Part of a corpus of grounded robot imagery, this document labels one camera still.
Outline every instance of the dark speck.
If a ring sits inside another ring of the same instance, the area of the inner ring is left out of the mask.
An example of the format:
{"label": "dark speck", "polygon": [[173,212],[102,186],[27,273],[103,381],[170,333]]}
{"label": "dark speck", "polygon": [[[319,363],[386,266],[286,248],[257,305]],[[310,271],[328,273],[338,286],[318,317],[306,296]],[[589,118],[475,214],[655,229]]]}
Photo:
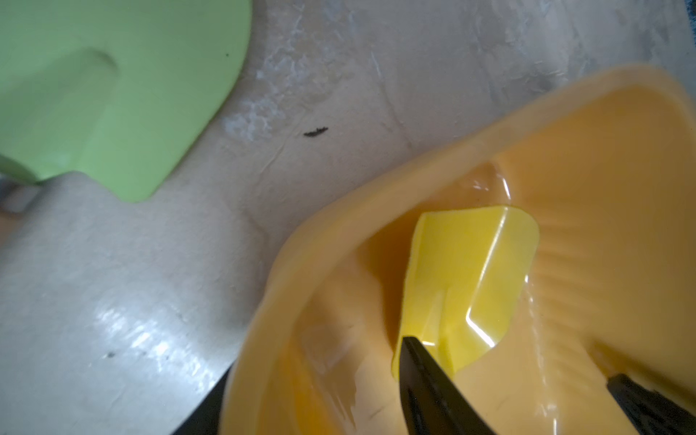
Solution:
{"label": "dark speck", "polygon": [[321,128],[317,128],[316,130],[314,130],[312,132],[306,132],[304,135],[307,137],[317,137],[321,133],[324,133],[328,129],[329,129],[328,127],[321,127]]}

